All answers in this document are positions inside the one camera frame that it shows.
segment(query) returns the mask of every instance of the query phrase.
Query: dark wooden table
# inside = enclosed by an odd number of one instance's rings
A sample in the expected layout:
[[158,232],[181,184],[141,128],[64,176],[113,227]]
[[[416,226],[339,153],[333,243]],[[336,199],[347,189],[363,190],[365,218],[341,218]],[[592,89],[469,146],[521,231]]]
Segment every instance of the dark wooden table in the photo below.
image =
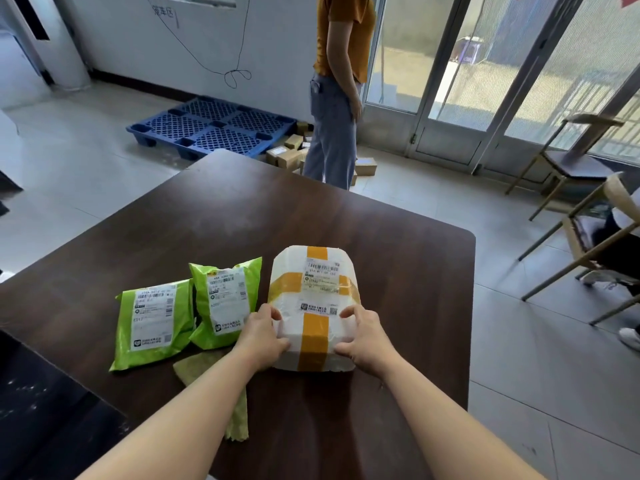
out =
[[[172,363],[197,350],[110,374],[114,297],[188,278],[189,262],[263,256],[261,304],[273,258],[292,244],[345,250],[400,354],[467,406],[473,234],[226,151],[0,285],[0,327],[137,423],[181,391]],[[221,480],[429,477],[393,397],[360,371],[261,372],[248,410],[250,439],[223,442],[213,464]]]

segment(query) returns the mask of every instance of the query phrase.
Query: blue plastic pallet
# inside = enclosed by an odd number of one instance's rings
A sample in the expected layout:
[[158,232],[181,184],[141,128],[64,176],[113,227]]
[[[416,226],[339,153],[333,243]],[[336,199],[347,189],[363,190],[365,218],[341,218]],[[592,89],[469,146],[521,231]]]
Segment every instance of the blue plastic pallet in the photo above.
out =
[[198,96],[153,118],[128,126],[139,144],[158,141],[176,147],[182,158],[198,160],[225,148],[255,158],[295,124],[295,120],[208,96]]

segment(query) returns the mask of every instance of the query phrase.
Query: hand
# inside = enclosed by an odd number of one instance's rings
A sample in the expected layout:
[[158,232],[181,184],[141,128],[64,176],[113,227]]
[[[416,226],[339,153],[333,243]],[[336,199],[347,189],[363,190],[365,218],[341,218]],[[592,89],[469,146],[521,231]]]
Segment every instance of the hand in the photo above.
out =
[[276,337],[271,319],[282,320],[282,315],[268,303],[250,314],[233,350],[250,361],[254,372],[272,366],[291,345],[289,339]]
[[354,123],[357,123],[362,116],[362,103],[360,101],[360,98],[350,98],[349,106],[351,107],[351,119]]
[[385,380],[393,363],[402,359],[380,325],[377,313],[361,305],[347,306],[341,318],[356,315],[356,336],[352,342],[336,344],[335,353],[349,357],[363,371]]

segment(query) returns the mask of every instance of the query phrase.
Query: forearm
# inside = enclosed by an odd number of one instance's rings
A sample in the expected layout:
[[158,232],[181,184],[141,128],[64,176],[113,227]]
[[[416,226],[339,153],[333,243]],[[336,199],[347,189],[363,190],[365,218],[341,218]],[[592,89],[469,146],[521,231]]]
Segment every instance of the forearm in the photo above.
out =
[[384,379],[437,480],[543,478],[400,356]]
[[85,471],[80,480],[202,480],[255,371],[231,351]]
[[342,88],[350,100],[358,99],[360,95],[358,94],[358,88],[356,87],[355,80],[353,79],[351,62],[349,61],[347,51],[335,50],[328,54],[328,60],[333,77],[338,81],[340,88]]

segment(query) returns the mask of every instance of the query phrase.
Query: orange shirt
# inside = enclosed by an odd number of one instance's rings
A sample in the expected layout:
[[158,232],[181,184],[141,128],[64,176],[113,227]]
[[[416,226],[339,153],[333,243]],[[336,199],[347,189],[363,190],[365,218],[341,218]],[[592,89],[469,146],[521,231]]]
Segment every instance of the orange shirt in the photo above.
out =
[[358,82],[366,82],[369,46],[376,24],[373,0],[318,0],[318,53],[314,69],[320,75],[331,75],[326,57],[329,22],[353,22],[348,48],[351,71]]

